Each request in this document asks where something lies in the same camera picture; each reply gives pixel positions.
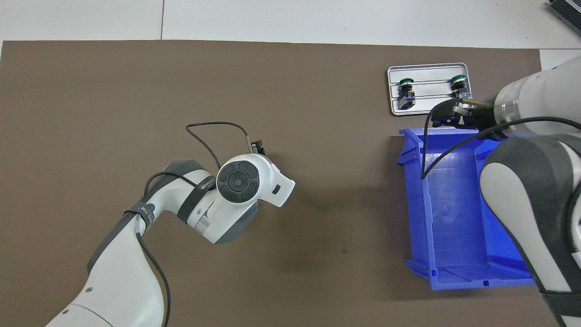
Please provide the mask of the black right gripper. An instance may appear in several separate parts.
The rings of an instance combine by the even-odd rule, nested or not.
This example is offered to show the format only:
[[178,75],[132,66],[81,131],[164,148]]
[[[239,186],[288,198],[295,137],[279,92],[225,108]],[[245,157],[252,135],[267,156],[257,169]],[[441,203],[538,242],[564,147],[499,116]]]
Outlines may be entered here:
[[469,99],[468,104],[471,106],[468,116],[468,124],[465,118],[468,114],[461,100],[446,100],[440,102],[431,109],[432,128],[448,126],[458,129],[485,129],[496,126],[494,114],[494,104],[497,96],[491,95],[484,100]]

